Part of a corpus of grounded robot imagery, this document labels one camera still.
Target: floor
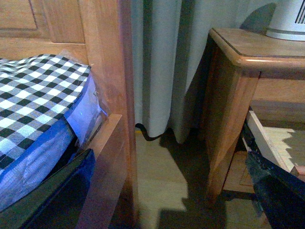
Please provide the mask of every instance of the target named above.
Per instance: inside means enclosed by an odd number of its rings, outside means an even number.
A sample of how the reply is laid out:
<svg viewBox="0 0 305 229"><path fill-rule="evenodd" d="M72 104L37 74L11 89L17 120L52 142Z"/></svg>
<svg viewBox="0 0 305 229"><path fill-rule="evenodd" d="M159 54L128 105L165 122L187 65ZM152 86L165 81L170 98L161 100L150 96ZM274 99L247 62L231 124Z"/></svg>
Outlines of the floor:
<svg viewBox="0 0 305 229"><path fill-rule="evenodd" d="M255 229L260 221L252 201L222 193L214 209L204 207L208 158L190 135L182 145L168 130L153 141L136 134L139 229Z"/></svg>

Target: mattress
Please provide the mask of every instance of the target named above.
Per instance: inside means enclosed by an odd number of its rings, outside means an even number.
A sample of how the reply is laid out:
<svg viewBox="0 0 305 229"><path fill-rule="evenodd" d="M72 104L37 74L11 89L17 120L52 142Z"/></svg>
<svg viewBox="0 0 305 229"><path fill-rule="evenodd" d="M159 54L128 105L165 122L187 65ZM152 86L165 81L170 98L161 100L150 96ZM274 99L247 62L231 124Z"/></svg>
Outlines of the mattress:
<svg viewBox="0 0 305 229"><path fill-rule="evenodd" d="M75 136L79 145L84 145L101 111L89 74L80 96L69 110L0 174L0 211L37 187Z"/></svg>

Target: open drawer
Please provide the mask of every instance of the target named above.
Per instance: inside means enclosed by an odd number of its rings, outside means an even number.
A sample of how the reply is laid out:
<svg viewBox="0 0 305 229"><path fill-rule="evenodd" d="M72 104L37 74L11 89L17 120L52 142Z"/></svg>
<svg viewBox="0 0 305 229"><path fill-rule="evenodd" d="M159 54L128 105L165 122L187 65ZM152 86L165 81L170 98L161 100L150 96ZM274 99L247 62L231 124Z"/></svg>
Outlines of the open drawer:
<svg viewBox="0 0 305 229"><path fill-rule="evenodd" d="M249 110L246 122L261 154L300 179L305 168L305 123L264 120Z"/></svg>

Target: checkered blanket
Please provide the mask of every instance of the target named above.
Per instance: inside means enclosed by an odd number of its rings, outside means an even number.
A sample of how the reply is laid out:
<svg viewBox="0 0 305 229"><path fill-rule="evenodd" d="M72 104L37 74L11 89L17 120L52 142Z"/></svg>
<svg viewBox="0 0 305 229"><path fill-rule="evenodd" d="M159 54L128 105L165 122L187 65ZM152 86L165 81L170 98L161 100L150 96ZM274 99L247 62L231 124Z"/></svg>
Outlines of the checkered blanket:
<svg viewBox="0 0 305 229"><path fill-rule="evenodd" d="M0 59L0 174L62 118L89 71L58 55Z"/></svg>

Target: white curtain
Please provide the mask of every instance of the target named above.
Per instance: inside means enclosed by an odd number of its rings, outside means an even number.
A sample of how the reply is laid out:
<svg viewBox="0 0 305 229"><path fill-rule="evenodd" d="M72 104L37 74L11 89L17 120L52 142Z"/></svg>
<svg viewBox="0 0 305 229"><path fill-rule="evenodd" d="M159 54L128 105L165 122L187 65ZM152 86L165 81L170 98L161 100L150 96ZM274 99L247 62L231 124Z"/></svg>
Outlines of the white curtain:
<svg viewBox="0 0 305 229"><path fill-rule="evenodd" d="M182 143L193 122L194 78L212 27L265 26L276 0L132 0L135 123L150 137L171 127Z"/></svg>

